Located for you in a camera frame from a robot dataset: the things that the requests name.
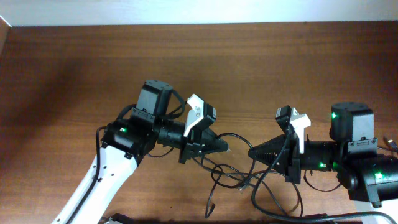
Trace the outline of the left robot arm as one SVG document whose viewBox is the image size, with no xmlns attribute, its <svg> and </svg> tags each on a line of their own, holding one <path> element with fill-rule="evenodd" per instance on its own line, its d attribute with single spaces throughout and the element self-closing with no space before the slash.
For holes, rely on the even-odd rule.
<svg viewBox="0 0 398 224">
<path fill-rule="evenodd" d="M 137 103 L 98 128 L 96 155 L 54 223 L 98 223 L 123 183 L 156 144 L 179 149 L 178 161 L 229 149 L 210 126 L 216 109 L 197 95 L 184 100 L 172 85 L 146 80 Z"/>
</svg>

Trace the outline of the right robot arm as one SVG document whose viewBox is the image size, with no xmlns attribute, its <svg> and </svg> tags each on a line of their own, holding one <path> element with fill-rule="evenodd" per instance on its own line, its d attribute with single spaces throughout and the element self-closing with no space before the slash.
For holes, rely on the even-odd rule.
<svg viewBox="0 0 398 224">
<path fill-rule="evenodd" d="M 293 184 L 301 182 L 303 170 L 336 172 L 350 200 L 372 208 L 397 200 L 397 158 L 378 153 L 372 109 L 364 103 L 336 103 L 330 117 L 330 141 L 311 141 L 305 135 L 311 125 L 308 115 L 281 107 L 275 120 L 283 133 L 249 150 L 248 156 Z"/>
</svg>

